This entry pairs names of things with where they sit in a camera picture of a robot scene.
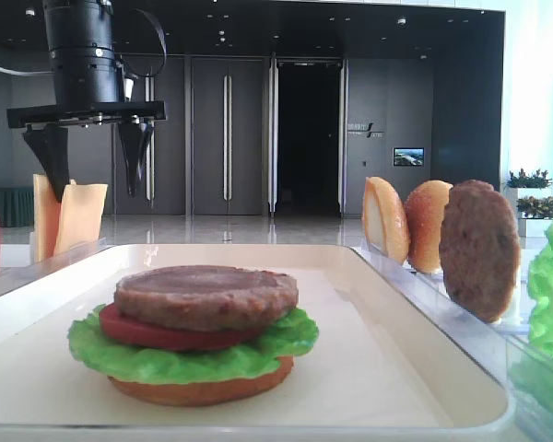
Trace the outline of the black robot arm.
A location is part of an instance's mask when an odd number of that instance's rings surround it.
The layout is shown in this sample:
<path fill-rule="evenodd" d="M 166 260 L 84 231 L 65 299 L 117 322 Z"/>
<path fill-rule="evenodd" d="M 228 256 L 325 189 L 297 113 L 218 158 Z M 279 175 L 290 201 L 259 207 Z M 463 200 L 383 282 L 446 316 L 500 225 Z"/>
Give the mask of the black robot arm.
<path fill-rule="evenodd" d="M 45 1 L 45 28 L 56 102 L 6 112 L 10 128 L 41 163 L 57 198 L 70 181 L 68 129 L 116 125 L 124 152 L 127 191 L 136 196 L 154 122 L 166 117 L 159 100 L 133 101 L 130 83 L 139 74 L 116 55 L 110 1 Z"/>

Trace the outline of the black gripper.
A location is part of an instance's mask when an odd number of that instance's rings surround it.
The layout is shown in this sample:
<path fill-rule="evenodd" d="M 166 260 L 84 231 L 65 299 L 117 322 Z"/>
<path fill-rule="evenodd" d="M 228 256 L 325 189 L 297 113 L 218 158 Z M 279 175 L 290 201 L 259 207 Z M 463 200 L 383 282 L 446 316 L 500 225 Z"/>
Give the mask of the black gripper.
<path fill-rule="evenodd" d="M 126 101 L 92 103 L 87 110 L 74 110 L 63 105 L 46 105 L 6 110 L 8 127 L 20 129 L 35 157 L 41 163 L 55 198 L 62 201 L 70 183 L 68 165 L 68 129 L 58 125 L 86 125 L 120 122 L 118 133 L 124 152 L 127 191 L 136 197 L 143 179 L 145 157 L 154 124 L 151 120 L 166 119 L 164 101 Z M 46 124 L 33 129 L 33 124 Z"/>

